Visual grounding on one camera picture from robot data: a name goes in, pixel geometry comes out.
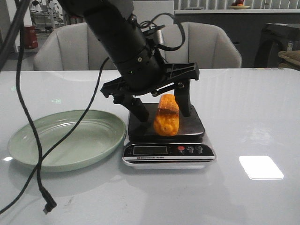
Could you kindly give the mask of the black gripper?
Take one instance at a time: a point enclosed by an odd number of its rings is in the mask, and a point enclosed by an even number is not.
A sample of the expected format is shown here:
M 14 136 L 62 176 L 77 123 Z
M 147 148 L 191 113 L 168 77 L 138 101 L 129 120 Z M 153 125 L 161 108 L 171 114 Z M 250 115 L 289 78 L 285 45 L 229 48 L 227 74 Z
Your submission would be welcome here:
M 145 54 L 124 63 L 116 63 L 121 77 L 105 83 L 101 92 L 113 95 L 113 103 L 127 108 L 140 122 L 146 122 L 149 112 L 140 100 L 132 95 L 144 95 L 170 83 L 176 83 L 174 95 L 181 114 L 191 116 L 190 79 L 199 79 L 196 63 L 165 64 L 160 53 L 152 57 Z

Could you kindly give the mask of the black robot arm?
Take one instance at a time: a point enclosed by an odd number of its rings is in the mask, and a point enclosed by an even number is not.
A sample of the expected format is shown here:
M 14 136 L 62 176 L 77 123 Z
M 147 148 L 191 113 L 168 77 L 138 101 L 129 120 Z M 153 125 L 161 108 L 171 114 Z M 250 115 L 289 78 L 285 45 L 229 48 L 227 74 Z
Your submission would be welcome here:
M 105 97 L 113 96 L 139 121 L 146 122 L 149 112 L 140 96 L 158 96 L 173 90 L 183 116 L 191 115 L 190 81 L 199 79 L 195 63 L 167 64 L 160 51 L 175 51 L 152 39 L 155 29 L 137 22 L 130 0 L 62 0 L 69 14 L 83 17 L 120 73 L 120 78 L 103 85 Z

